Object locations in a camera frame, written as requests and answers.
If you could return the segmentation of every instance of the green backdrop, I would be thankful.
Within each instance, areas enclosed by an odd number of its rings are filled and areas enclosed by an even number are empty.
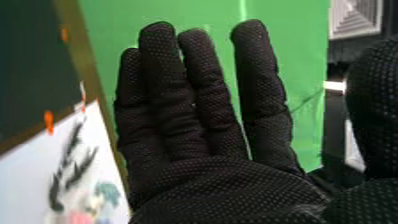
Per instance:
[[[296,119],[294,148],[306,170],[319,168],[329,0],[81,0],[81,7],[111,110],[122,52],[138,46],[141,28],[166,20],[178,31],[202,27],[210,32],[241,114],[230,32],[246,19],[264,20],[271,30]]]

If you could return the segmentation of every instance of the white board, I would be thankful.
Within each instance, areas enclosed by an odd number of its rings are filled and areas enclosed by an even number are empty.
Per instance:
[[[86,109],[86,122],[79,135],[82,141],[72,153],[74,163],[82,164],[86,156],[93,155],[95,148],[98,152],[79,183],[70,190],[61,187],[58,198],[65,205],[63,212],[56,212],[50,206],[54,175],[61,168],[72,131],[81,121],[82,112],[77,112],[56,124],[54,135],[43,131],[0,157],[3,224],[125,224],[130,221],[123,182],[98,102],[91,103]],[[75,167],[66,166],[63,170],[61,186],[74,176]],[[107,190],[113,191],[114,201],[109,200]]]

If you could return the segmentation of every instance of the textured glove fabric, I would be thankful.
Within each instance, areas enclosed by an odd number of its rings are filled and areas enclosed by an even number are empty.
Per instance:
[[[331,223],[398,223],[398,38],[365,52],[349,74],[347,106],[369,182],[333,201]]]
[[[342,206],[349,203],[358,209],[365,202],[377,203],[374,194],[381,189],[397,193],[397,185],[385,179],[376,185],[369,182],[342,196],[349,201],[331,203],[290,147],[287,93],[258,20],[237,26],[232,40],[248,138],[207,32],[194,29],[177,36],[173,25],[155,23],[141,31],[139,49],[122,56],[114,111],[130,172],[130,223],[351,223],[349,216],[335,218],[337,212],[345,214]],[[363,199],[367,189],[376,190],[372,199]],[[397,202],[390,196],[383,199]]]

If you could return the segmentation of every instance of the white surface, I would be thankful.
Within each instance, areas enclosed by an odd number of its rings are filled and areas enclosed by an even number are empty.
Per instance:
[[[97,146],[98,154],[82,183],[61,200],[65,200],[66,210],[75,210],[82,195],[93,191],[98,181],[113,182],[122,192],[113,223],[125,224],[130,220],[129,202],[97,102],[88,106],[86,114],[88,121],[82,128],[84,144],[79,148],[77,154],[81,155],[77,157],[82,158],[88,148]],[[81,113],[74,114],[56,124],[54,136],[43,131],[0,157],[0,224],[45,223],[45,217],[49,212],[52,212],[49,207],[52,177],[59,169],[65,145],[81,116]]]
[[[367,168],[365,160],[363,160],[363,156],[361,156],[361,152],[360,152],[360,148],[358,148],[358,141],[356,141],[354,131],[353,131],[353,122],[349,120],[345,123],[345,127],[347,127],[345,163],[354,169],[358,169],[361,172],[365,172],[365,168]]]

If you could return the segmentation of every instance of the orange marking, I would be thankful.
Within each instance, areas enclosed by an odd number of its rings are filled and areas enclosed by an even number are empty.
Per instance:
[[[68,35],[68,29],[66,28],[61,29],[61,40],[65,41],[65,43],[70,42],[70,35]]]
[[[45,124],[47,124],[47,132],[54,135],[54,112],[50,110],[45,111]]]

